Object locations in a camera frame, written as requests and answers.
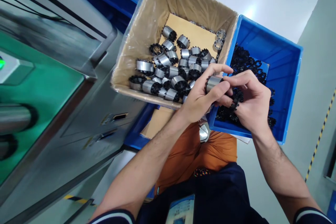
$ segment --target man's right hand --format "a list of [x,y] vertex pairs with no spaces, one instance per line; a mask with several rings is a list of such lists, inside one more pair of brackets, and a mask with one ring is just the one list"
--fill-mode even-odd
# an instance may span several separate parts
[[[224,80],[229,82],[231,87],[239,87],[244,94],[244,102],[239,103],[235,112],[241,124],[254,135],[269,131],[267,117],[270,89],[261,84],[251,70],[232,77],[225,76]],[[226,97],[223,104],[230,107],[232,100]]]

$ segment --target navy sleeve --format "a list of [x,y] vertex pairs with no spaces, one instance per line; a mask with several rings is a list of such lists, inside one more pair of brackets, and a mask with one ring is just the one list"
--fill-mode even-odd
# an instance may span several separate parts
[[124,209],[115,209],[94,218],[89,224],[134,224],[133,215]]
[[329,218],[321,211],[312,208],[304,207],[299,209],[294,216],[294,224],[330,224]]

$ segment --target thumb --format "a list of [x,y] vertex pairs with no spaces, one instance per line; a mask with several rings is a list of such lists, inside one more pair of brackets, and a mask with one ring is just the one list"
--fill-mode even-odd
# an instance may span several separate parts
[[222,99],[224,94],[229,90],[230,84],[227,81],[220,82],[215,87],[213,87],[210,92],[204,96],[207,105],[211,105],[215,101]]

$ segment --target blue plastic crate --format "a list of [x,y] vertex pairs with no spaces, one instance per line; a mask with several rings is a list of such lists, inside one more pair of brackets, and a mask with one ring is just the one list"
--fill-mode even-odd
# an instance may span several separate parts
[[[273,135],[282,145],[286,140],[303,48],[243,15],[238,19],[227,65],[231,64],[236,42],[248,50],[251,57],[263,62],[262,68],[267,72],[266,86],[275,90],[271,116],[277,122],[273,128]],[[252,137],[250,131],[245,128],[216,120],[217,110],[218,108],[214,107],[207,115],[211,130]]]

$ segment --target yellow and black warning tape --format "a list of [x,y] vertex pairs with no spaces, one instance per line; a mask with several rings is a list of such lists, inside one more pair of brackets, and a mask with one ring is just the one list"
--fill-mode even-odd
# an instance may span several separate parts
[[324,122],[323,122],[323,125],[322,125],[322,129],[321,129],[320,135],[319,135],[318,140],[317,140],[317,144],[316,144],[316,147],[315,147],[315,151],[314,151],[313,157],[311,158],[310,165],[309,165],[309,168],[308,168],[308,172],[307,172],[306,178],[304,179],[305,182],[307,182],[307,179],[308,179],[308,176],[309,176],[309,172],[310,172],[310,170],[312,168],[312,164],[313,164],[314,159],[315,159],[315,154],[317,152],[317,147],[320,144],[320,140],[322,138],[322,133],[323,133],[324,127],[326,125],[326,122],[328,120],[328,115],[329,115],[330,109],[333,106],[333,101],[335,99],[335,94],[336,94],[336,89],[335,89],[334,94],[333,94],[333,96],[331,98],[331,102],[330,102],[330,105],[329,105],[329,108],[328,108],[328,112],[327,112],[327,115],[325,116],[325,119],[324,119]]
[[[88,201],[88,199],[86,200],[84,198],[80,198],[80,197],[69,195],[69,194],[66,195],[63,199],[75,201],[75,202],[78,202],[78,203],[81,203],[81,204],[85,204]],[[93,203],[91,203],[90,205],[94,206],[94,207],[98,206],[97,204],[93,204]]]

